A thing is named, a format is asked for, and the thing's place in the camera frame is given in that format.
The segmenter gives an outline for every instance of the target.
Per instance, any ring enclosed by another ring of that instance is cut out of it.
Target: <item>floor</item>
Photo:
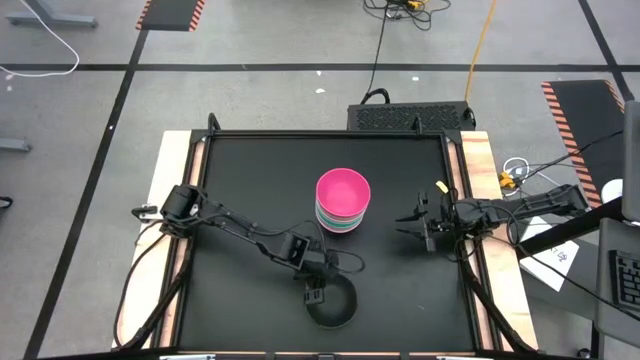
[[[39,356],[109,349],[139,229],[130,209],[146,200],[163,131],[203,128],[211,111],[227,129],[344,129],[347,106],[368,85],[380,20],[365,14],[360,0],[211,1],[195,32],[151,32],[139,41],[134,73],[127,64],[144,2],[51,1],[59,12],[98,18],[97,29],[56,29],[78,51],[80,70],[0,77],[0,136],[26,136],[34,144],[28,154],[0,152],[0,193],[16,200],[0,217],[0,358],[25,355],[63,248],[72,250],[76,240],[48,329],[35,345]],[[375,85],[394,102],[461,100],[465,64],[490,3],[453,0],[434,15],[428,33],[408,22],[387,23],[379,62],[395,65],[378,72]],[[0,14],[14,10],[21,10],[17,0],[0,0]],[[512,156],[539,163],[566,153],[540,82],[608,79],[640,94],[639,11],[635,0],[498,2],[479,64],[509,66],[481,68],[470,98],[479,130],[490,134],[496,167]],[[0,64],[24,69],[73,62],[39,26],[4,19],[0,49]],[[101,144],[108,152],[96,162]],[[577,183],[570,168],[546,174]],[[527,182],[531,193],[551,186]],[[588,346],[587,320],[535,299],[529,305],[542,349],[571,355]],[[640,358],[640,350],[610,342],[607,357]]]

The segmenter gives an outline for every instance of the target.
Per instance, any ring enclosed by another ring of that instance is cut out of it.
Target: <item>black floor line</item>
[[[109,115],[109,120],[105,126],[100,146],[98,147],[93,165],[91,166],[89,178],[82,192],[82,196],[80,197],[78,209],[76,210],[73,222],[71,223],[69,234],[67,235],[64,247],[62,248],[62,253],[60,254],[56,270],[53,273],[49,289],[47,290],[42,308],[38,314],[38,319],[36,320],[33,332],[31,333],[31,338],[29,338],[29,343],[24,353],[24,359],[35,359],[40,353],[40,348],[42,347],[42,343],[47,333],[51,316],[53,315],[56,303],[58,302],[58,297],[60,296],[64,279],[67,276],[67,271],[71,265],[73,253],[76,249],[76,245],[78,244],[78,239],[80,238],[80,232],[82,231],[84,221],[87,217],[87,212],[89,211],[89,205],[91,204],[93,194],[95,193],[96,186],[98,185],[98,179],[100,178],[100,173],[102,172],[102,167],[104,166],[107,152],[109,151],[109,145],[113,139],[113,134],[117,128],[122,108],[124,107],[127,94],[131,87],[131,81],[135,74],[135,65],[140,60],[142,49],[144,48],[145,41],[147,40],[147,34],[147,31],[141,31],[138,35],[138,40],[136,41],[129,64],[126,67],[126,72],[122,79],[120,90],[118,91],[118,95],[116,96],[113,104],[113,109]]]
[[[600,51],[602,52],[602,56],[604,56],[607,65],[611,68],[611,74],[613,75],[613,79],[618,86],[618,90],[620,90],[620,94],[624,101],[634,100],[633,94],[631,90],[629,90],[629,86],[627,85],[627,81],[624,79],[622,75],[622,70],[618,66],[616,59],[613,57],[613,53],[611,52],[611,48],[609,48],[609,44],[607,44],[607,40],[604,38],[604,34],[602,33],[602,29],[600,29],[600,25],[598,25],[598,21],[596,20],[593,11],[591,10],[591,6],[587,0],[578,0],[580,7],[582,8],[582,12],[584,16],[587,18],[587,23],[589,23],[589,27],[591,28],[591,32],[593,32],[593,36],[596,38],[596,42],[600,47]]]
[[[3,64],[14,71],[62,71],[72,64]],[[76,71],[125,71],[127,64],[80,64]],[[318,64],[137,64],[136,71],[243,72],[243,71],[371,71],[368,63]],[[469,64],[378,64],[377,71],[467,72]],[[640,65],[605,64],[478,64],[477,72],[640,72]]]

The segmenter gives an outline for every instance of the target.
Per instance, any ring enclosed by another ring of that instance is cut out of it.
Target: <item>wooden table frame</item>
[[[185,170],[188,161],[191,135],[191,131],[166,131],[164,133],[151,188],[149,190],[147,200],[149,204],[161,206],[171,188],[176,184],[188,182],[189,184],[196,185],[198,183],[205,143],[204,141],[199,141],[194,145],[195,148],[190,166],[191,171],[189,174],[186,174]],[[480,131],[462,132],[461,135],[462,149],[467,165],[466,170],[473,197],[487,199],[501,198],[502,193],[498,185],[487,133]],[[459,168],[456,147],[453,143],[449,143],[448,150],[454,185],[459,189],[460,197],[467,197],[470,194],[464,194],[462,190],[464,189],[462,183],[463,176]],[[158,228],[159,227],[151,228],[143,234],[136,246],[133,261],[161,235]],[[494,235],[497,238],[506,239],[506,227],[501,226],[494,231]],[[179,270],[182,263],[182,255],[184,254],[185,248],[186,240],[181,239],[177,244],[176,251],[171,252],[171,240],[165,238],[138,264],[136,271],[131,277],[127,296],[122,307],[122,313],[118,319],[119,338],[123,343],[135,334],[156,305],[165,279],[165,272],[167,264],[169,263],[169,254],[174,253],[176,256],[173,266],[173,276],[175,276],[175,273]],[[513,329],[518,332],[520,337],[529,344],[529,346],[537,348],[538,344],[515,251],[506,243],[506,240],[500,241],[492,238],[484,240],[482,248],[483,251],[481,254],[477,254],[470,259],[474,272],[478,274],[478,261],[484,262],[495,304],[509,321]],[[157,340],[159,347],[171,346],[174,325],[176,324],[177,298],[178,296],[176,296],[169,305],[162,322],[162,330],[156,334],[156,336],[159,336]],[[489,319],[477,297],[475,298],[475,307],[480,330],[481,346],[484,349],[493,349],[493,338],[489,326]],[[503,337],[501,337],[500,342],[504,350],[511,349]],[[150,341],[147,341],[145,347],[149,347],[150,345]],[[367,354],[399,355],[399,353]],[[434,354],[435,353],[411,353],[410,355]]]

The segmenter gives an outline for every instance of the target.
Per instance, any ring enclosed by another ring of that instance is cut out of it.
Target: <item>yellow cable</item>
[[[497,0],[493,0],[491,2],[489,15],[487,15],[487,20],[485,20],[484,22],[484,28],[482,29],[482,34],[480,34],[480,40],[478,40],[478,45],[476,46],[476,52],[473,53],[473,60],[471,61],[471,67],[469,68],[469,76],[467,76],[467,87],[464,91],[464,101],[466,102],[469,102],[469,95],[471,93],[471,78],[473,77],[473,69],[476,67],[476,61],[478,61],[478,55],[480,54],[480,48],[482,47],[482,42],[484,42],[484,38],[487,35],[489,24],[491,24],[491,18],[493,18],[493,12],[496,9],[496,2]]]

